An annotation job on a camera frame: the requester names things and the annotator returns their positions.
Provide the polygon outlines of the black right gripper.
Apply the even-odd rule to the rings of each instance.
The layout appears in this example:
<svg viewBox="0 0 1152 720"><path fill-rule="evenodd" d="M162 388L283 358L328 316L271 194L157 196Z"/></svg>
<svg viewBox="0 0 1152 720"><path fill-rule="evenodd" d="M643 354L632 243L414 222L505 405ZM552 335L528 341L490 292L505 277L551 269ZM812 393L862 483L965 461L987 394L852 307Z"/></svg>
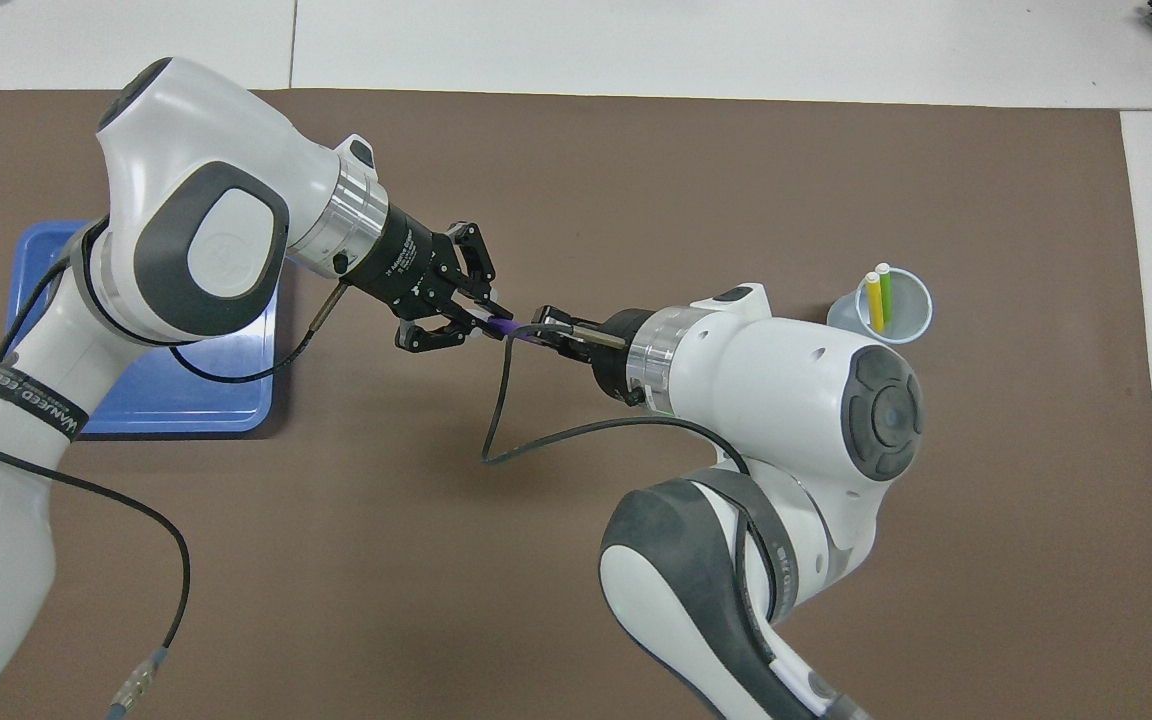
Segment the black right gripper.
<svg viewBox="0 0 1152 720"><path fill-rule="evenodd" d="M535 342L552 348L558 355L577 363L591 363L594 382L605 395L621 401L626 406L644 404L645 395L641 389L628 387L626 376L626 363L628 361L628 348L632 346L636 333L652 316L652 310L628 306L626 310L612 314L605 323L579 318L579 316L567 313L559 306L543 305L535 311L535 324L563 324L573 325L577 328L599 331L611 334L613 338L623 341L623 347L612 348L585 340L577 340L571 334L558 331L538 332L535 334Z"/></svg>

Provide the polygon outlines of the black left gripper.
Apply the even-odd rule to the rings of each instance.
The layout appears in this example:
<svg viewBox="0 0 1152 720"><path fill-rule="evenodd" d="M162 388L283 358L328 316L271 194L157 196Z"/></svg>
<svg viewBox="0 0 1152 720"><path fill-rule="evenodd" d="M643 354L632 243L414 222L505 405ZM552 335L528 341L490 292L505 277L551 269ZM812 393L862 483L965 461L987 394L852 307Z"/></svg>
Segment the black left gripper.
<svg viewBox="0 0 1152 720"><path fill-rule="evenodd" d="M473 222L450 225L447 232L453 247L461 251L465 270L457 278L462 295L488 313L488 318L515 319L511 311L497 302L492 282L497 273L488 249ZM445 314L453 300L454 285L438 275L442 266L450 266L450 242L435 241L435 234L417 222L396 205L387 210L387 219L374 245L355 268L346 273L346 283L389 306L399 319L396 347L406 353L420 354L461 346L473 332L483 328L479 318L450 320L434 331L420 327L419 320Z"/></svg>

